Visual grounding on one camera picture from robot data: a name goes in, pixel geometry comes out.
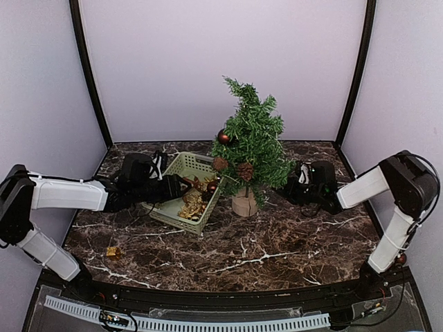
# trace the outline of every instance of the tree base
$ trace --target tree base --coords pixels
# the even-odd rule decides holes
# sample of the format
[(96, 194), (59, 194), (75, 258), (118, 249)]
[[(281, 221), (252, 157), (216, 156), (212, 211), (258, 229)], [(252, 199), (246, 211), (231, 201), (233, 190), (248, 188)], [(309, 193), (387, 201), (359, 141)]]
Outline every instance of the tree base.
[(257, 213), (258, 206), (251, 189), (249, 190), (248, 197), (246, 197), (246, 188), (241, 189), (233, 197), (233, 211), (239, 216), (253, 216)]

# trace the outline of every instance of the marble table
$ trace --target marble table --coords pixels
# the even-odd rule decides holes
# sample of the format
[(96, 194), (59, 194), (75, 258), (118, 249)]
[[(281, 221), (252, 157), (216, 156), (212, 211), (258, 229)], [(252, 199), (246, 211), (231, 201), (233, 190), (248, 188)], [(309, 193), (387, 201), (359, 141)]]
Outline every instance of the marble table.
[[(340, 184), (350, 177), (330, 142), (283, 142), (295, 160), (329, 160)], [(149, 142), (114, 145), (99, 175), (109, 176), (125, 154), (179, 151), (209, 154), (210, 142)], [(362, 205), (331, 216), (305, 217), (300, 207), (265, 192), (262, 210), (249, 218), (233, 213), (221, 197), (201, 236), (146, 216), (141, 206), (116, 214), (80, 211), (65, 248), (77, 255), (94, 279), (171, 291), (271, 291), (332, 284), (359, 276), (359, 267), (378, 236)], [(118, 246), (121, 260), (106, 257)]]

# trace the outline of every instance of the white perforated rail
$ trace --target white perforated rail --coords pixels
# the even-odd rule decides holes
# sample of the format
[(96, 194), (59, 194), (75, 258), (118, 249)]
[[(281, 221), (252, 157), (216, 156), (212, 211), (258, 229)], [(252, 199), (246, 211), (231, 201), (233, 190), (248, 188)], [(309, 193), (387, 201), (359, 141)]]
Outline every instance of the white perforated rail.
[[(46, 296), (44, 306), (66, 313), (67, 315), (100, 324), (98, 317), (100, 308), (85, 306), (60, 297)], [(155, 320), (148, 317), (133, 315), (138, 323), (140, 332), (290, 332), (309, 331), (329, 327), (329, 314), (313, 315), (308, 317), (289, 318), (285, 320), (269, 320), (263, 322), (212, 323), (212, 322), (178, 322), (172, 320)], [(126, 331), (134, 331), (134, 323), (130, 323)], [(108, 323), (109, 326), (122, 327)]]

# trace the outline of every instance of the christmas tree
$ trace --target christmas tree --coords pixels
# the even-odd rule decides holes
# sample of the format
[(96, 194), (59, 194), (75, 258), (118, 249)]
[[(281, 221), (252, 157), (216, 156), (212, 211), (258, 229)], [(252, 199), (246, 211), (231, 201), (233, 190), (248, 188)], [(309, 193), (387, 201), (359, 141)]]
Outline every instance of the christmas tree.
[(264, 203), (261, 186), (283, 187), (294, 166), (294, 162), (285, 159), (278, 141), (283, 120), (281, 116), (271, 115), (277, 106), (272, 95), (261, 102), (252, 84), (224, 79), (239, 103), (235, 115), (226, 121), (214, 141), (214, 168), (229, 179), (224, 194), (232, 196), (246, 187), (246, 192), (253, 191), (261, 207)]

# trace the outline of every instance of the light green basket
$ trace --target light green basket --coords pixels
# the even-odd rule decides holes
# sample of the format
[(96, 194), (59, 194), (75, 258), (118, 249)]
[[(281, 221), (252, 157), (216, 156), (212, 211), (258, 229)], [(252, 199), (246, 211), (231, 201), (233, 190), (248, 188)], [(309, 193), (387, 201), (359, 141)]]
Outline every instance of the light green basket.
[[(203, 182), (205, 177), (212, 178), (215, 175), (212, 166), (213, 160), (214, 158), (211, 157), (200, 156), (199, 154), (192, 154), (190, 152), (181, 152), (163, 174), (178, 174), (182, 178), (189, 178), (191, 180), (196, 176)], [(185, 202), (183, 202), (183, 199), (181, 198), (157, 204), (154, 209), (152, 209), (152, 205), (148, 203), (142, 203), (141, 205), (147, 210), (152, 209), (150, 213), (152, 218), (167, 223), (168, 225), (181, 228), (187, 232), (200, 235), (220, 197), (224, 182), (225, 179), (222, 178), (213, 197), (208, 202), (206, 209), (198, 221), (188, 220), (177, 215), (185, 205)]]

